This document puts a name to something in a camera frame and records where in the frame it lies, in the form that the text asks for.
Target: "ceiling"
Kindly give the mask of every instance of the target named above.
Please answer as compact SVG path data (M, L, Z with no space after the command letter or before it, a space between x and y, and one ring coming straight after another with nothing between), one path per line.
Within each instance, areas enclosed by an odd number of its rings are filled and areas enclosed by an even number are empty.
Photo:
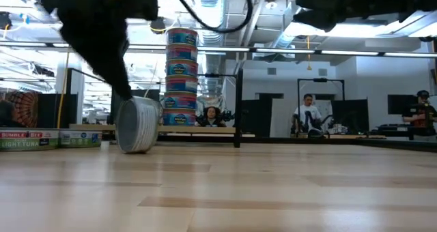
M247 4L245 0L223 0L223 27L236 27L244 19ZM187 13L185 8L178 0L159 0L159 14L165 17L166 26L183 26L196 29L204 37L204 45L219 46L271 46L278 40L281 34L287 34L290 41L285 48L323 48L333 50L380 50L380 51L414 51L420 47L417 38L409 38L418 30L431 25L437 21L437 13L417 12L403 23L398 23L395 14L383 16L371 16L368 20L352 19L347 22L354 25L348 31L338 29L337 32L324 33L310 30L299 33L301 26L293 26L292 15L296 11L293 5L295 0L274 0L276 8L268 9L266 0L255 0L253 21L243 29L235 33L223 36L222 41L211 43L208 41L210 33L202 31L201 27ZM194 7L199 16L207 23L220 23L220 14L216 13L217 6L205 6L200 0L187 0L188 4ZM10 31L0 31L0 40L17 42L63 42L58 34L61 23L55 14L48 14L38 5L38 0L0 0L0 12L11 13L13 27ZM128 36L131 44L165 44L164 35L155 35L151 32L149 23L144 20L128 20ZM369 37L365 31L359 31L361 27L374 27L381 35ZM40 91L50 91L53 88L53 78L46 78L43 75L32 74L29 71L29 63L36 63L56 74L59 52L56 50L13 50L0 47L0 77L1 78L20 78L20 79L41 79L48 82L26 82L18 83L15 87L28 89L39 88ZM211 59L217 54L205 54L200 59L200 72L225 72L225 64L218 66L216 59ZM234 53L222 55L223 59L235 59ZM284 61L305 61L306 55L296 55L286 57ZM329 61L335 66L344 60L340 56L317 55L314 59L318 61ZM126 66L130 79L135 81L138 87L147 87L150 83L162 81L165 77L165 56L161 53L127 53L125 56ZM97 81L87 81L87 95L100 96L106 95L105 91L110 91L106 85L99 85L98 89L92 92L93 84ZM221 79L203 78L199 86L199 93L206 93L214 96L221 92Z

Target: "man in white shirt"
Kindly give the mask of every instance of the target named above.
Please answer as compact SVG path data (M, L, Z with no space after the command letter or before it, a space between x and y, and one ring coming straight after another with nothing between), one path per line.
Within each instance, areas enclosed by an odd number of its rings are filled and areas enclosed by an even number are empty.
M311 124L311 120L307 119L307 114L310 113L313 120L321 120L322 116L320 115L319 109L313 104L313 96L311 94L306 94L303 96L303 105L300 106L300 122L303 126L305 126L305 123L308 122L308 131L311 129L314 129L313 125ZM294 111L295 115L299 115L299 108L296 108ZM299 129L299 124L297 123L297 119L294 122L296 129L299 131L302 131Z

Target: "man in black shirt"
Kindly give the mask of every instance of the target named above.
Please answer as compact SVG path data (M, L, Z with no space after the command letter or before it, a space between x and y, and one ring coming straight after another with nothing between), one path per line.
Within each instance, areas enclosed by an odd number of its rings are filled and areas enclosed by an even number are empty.
M429 92L417 92L418 104L408 106L402 114L404 122L410 123L415 141L436 142L434 122L437 122L437 111L429 105Z

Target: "person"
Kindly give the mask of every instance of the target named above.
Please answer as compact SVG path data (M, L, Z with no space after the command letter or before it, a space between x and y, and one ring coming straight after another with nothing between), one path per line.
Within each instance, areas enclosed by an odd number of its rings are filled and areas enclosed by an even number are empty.
M434 128L434 122L437 122L437 112L433 106L429 105L428 98L428 91L417 92L418 104L408 105L402 114L403 121L413 126L410 130L415 141L437 141Z
M300 105L300 122L304 126L305 129L300 129L300 124L298 124L299 118L299 108L296 108L294 111L294 124L296 129L300 132L309 132L312 129L317 129L317 126L314 126L312 123L320 122L322 115L319 112L319 109L316 106L313 106L313 96L311 94L306 94L303 96L303 105Z
M0 127L24 128L16 121L14 105L7 100L0 100Z
M220 109L210 106L203 110L203 117L198 120L202 127L226 127L226 123L219 117Z

